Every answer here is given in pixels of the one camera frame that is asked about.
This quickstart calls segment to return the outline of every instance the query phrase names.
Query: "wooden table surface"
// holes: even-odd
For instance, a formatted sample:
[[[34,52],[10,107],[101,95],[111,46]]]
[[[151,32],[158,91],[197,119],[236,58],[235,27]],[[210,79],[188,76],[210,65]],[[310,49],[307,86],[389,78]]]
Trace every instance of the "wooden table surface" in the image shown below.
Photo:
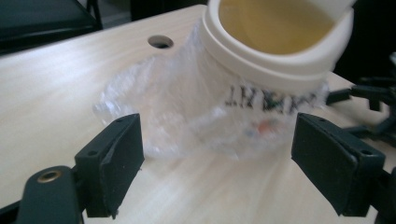
[[[21,198],[27,178],[55,165],[74,166],[74,156],[105,127],[92,113],[110,78],[149,55],[172,54],[183,45],[205,6],[196,6],[48,47],[0,58],[0,207]],[[148,44],[166,35],[171,49]],[[349,82],[331,74],[333,90]],[[342,127],[376,123],[384,114],[359,99],[317,109]],[[387,155],[396,153],[373,143]],[[203,153],[185,159],[147,158],[120,214],[86,223],[374,223],[338,217],[290,159],[290,144],[256,159],[235,161]]]

